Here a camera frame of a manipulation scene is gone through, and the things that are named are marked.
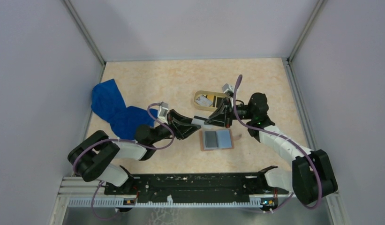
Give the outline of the black card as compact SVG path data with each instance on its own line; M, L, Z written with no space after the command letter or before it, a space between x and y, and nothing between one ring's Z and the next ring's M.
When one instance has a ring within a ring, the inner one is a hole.
M224 100L224 97L215 97L213 100L213 106L215 108L219 108L220 105L222 104L223 100Z
M218 140L216 131L205 131L204 132L205 147L206 148L217 148Z

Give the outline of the white card being carried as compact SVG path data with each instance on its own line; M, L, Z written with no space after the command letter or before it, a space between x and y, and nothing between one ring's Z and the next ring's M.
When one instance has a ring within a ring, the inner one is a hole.
M205 124L207 121L207 117L201 117L201 116L194 116L192 119L192 124Z

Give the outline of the beige oval tray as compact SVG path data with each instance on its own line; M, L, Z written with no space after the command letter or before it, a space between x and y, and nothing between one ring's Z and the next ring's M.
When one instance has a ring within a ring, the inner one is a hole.
M213 102L214 98L215 97L226 97L226 94L224 93L221 93L221 92L212 92L212 91L205 91L205 90L199 90L197 91L195 94L194 94L194 97L193 97L193 104L195 106L195 108L199 109L199 110L204 110L204 111L210 111L210 112L213 112L215 111L217 108L215 108L212 104L211 107L203 107L203 106L199 106L197 103L195 103L195 99L200 96L200 95L204 95L205 97L207 97L209 100L211 100Z

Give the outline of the tan leather card holder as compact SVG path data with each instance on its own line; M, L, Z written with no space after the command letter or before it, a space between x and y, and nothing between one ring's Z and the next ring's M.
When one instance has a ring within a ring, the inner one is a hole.
M233 134L231 129L200 131L201 151L234 149L235 142L242 138L242 134Z

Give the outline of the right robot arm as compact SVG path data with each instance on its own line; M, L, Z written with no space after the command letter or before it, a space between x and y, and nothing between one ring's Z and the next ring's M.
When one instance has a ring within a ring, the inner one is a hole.
M286 136L268 116L269 106L263 93L254 93L245 104L237 105L226 97L217 110L204 122L206 125L229 128L234 120L242 122L251 137L270 147L291 170L270 166L260 171L258 189L270 193L275 188L292 192L304 205L318 202L335 193L338 184L331 162L324 150L311 150Z

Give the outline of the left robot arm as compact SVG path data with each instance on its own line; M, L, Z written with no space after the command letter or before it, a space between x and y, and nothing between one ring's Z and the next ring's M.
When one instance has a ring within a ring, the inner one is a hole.
M96 131L70 151L68 161L85 182L104 181L114 185L121 193L128 194L134 188L134 178L123 166L113 165L113 159L148 160L159 150L155 143L164 139L172 142L175 139L184 140L201 129L192 118L182 116L175 110L170 110L165 119L156 127L147 124L138 126L133 140L109 138L104 131Z

